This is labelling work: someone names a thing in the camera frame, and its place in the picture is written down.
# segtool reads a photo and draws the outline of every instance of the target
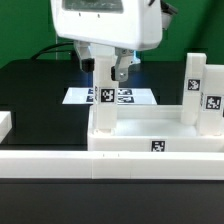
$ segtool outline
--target robot camera housing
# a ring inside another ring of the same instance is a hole
[[[162,39],[160,0],[51,0],[51,5],[60,37],[138,51],[154,49]]]

